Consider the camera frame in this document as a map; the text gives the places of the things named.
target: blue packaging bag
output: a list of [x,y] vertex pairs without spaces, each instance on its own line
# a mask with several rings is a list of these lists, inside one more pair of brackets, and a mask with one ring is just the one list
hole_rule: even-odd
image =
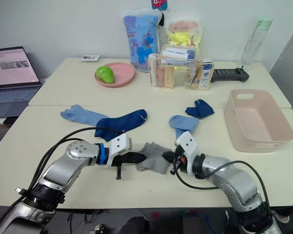
[[158,17],[125,16],[124,23],[127,28],[131,63],[138,71],[148,72],[148,55],[158,54]]

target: gray sock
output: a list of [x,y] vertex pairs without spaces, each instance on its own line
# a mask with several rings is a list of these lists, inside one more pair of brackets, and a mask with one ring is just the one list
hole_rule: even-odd
[[151,144],[147,142],[143,149],[138,152],[145,155],[146,160],[136,164],[137,170],[143,171],[144,169],[150,169],[154,172],[165,174],[169,162],[163,158],[162,153],[166,151],[171,151],[171,149],[164,148],[154,142]]

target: green bottle cap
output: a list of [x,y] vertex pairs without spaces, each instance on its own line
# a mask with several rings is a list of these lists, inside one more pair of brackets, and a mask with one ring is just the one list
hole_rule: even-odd
[[270,25],[272,24],[272,19],[264,18],[264,17],[257,17],[256,20],[256,29],[260,31],[268,31]]

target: tabletop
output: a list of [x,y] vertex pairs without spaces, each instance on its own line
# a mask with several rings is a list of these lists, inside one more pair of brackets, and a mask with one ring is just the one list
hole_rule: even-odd
[[[60,116],[69,106],[29,106],[0,142],[0,205],[10,205],[19,195],[16,187],[27,188],[43,154],[64,135],[89,125],[70,122]],[[173,115],[183,115],[183,107],[148,107],[147,121],[128,132],[132,138],[133,151],[152,142],[174,149],[175,132],[168,121]],[[135,107],[84,106],[110,117],[119,117],[137,110]],[[193,136],[202,153],[244,160],[261,175],[271,206],[293,206],[293,140],[272,153],[242,153],[234,149],[226,122],[224,108],[215,108],[215,114],[200,120]],[[293,129],[293,110],[282,109]],[[89,142],[104,142],[94,138],[93,131],[76,135]],[[48,165],[65,152],[67,144],[61,145]],[[85,167],[80,177],[66,194],[66,201],[59,208],[151,208],[151,207],[230,207],[220,190],[198,191],[184,186],[177,177],[149,170],[138,172],[134,165],[123,166],[122,179],[116,180],[116,168],[95,165]],[[256,176],[243,165],[256,180]],[[197,180],[181,173],[185,181],[209,187],[208,181]]]
[[[80,58],[67,58],[48,81],[36,93],[29,105],[89,105],[132,107],[186,107],[203,99],[212,107],[225,107],[233,89],[263,89],[271,93],[279,107],[291,108],[290,103],[269,75],[262,63],[254,63],[248,71],[247,82],[219,81],[207,91],[186,90],[183,78],[173,89],[154,88],[149,73],[137,72],[126,86],[108,88],[94,79],[96,69],[112,62],[130,63],[128,59],[100,59],[96,63],[84,63]],[[237,62],[215,62],[216,69],[231,69]]]

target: sock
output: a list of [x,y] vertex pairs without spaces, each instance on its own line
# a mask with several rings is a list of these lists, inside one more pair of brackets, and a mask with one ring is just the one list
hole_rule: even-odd
[[176,131],[176,138],[185,131],[190,131],[192,133],[198,123],[198,119],[185,116],[173,116],[169,120],[170,127],[174,128]]
[[100,119],[108,118],[108,116],[100,113],[85,110],[80,105],[73,105],[69,110],[62,111],[61,116],[73,122],[89,124],[92,126],[96,126]]
[[[97,123],[97,127],[110,128],[119,132],[128,132],[131,129],[142,125],[146,119],[146,111],[138,110],[119,118],[103,118]],[[101,137],[106,141],[110,141],[117,137],[117,133],[106,130],[96,130],[94,136]]]
[[146,143],[143,149],[139,152],[146,156],[146,159],[143,162],[136,164],[136,169],[140,172],[144,169],[150,169],[154,172],[158,172],[161,174],[165,174],[167,167],[169,166],[169,162],[167,162],[162,153],[171,151],[170,149],[164,148],[154,142]]
[[205,118],[214,114],[213,108],[211,108],[211,106],[204,102],[202,99],[196,100],[194,104],[195,107],[188,107],[186,109],[186,113],[188,115],[196,118]]

